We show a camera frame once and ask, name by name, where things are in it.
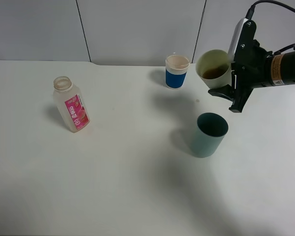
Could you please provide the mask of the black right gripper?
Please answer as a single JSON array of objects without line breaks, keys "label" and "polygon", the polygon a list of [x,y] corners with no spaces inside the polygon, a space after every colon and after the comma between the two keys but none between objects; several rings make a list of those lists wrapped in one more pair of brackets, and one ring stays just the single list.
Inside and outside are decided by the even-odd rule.
[{"label": "black right gripper", "polygon": [[272,51],[260,46],[257,40],[232,42],[230,58],[232,60],[232,86],[227,84],[220,88],[209,89],[212,96],[233,100],[229,110],[241,113],[253,89],[272,86],[269,75]]}]

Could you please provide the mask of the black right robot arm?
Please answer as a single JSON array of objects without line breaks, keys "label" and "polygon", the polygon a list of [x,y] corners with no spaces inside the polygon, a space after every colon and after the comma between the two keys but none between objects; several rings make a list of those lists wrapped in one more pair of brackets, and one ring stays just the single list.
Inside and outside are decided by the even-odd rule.
[{"label": "black right robot arm", "polygon": [[236,49],[231,67],[231,84],[208,93],[231,101],[229,110],[241,113],[254,89],[295,85],[295,44],[272,52],[253,40],[251,47],[241,45]]}]

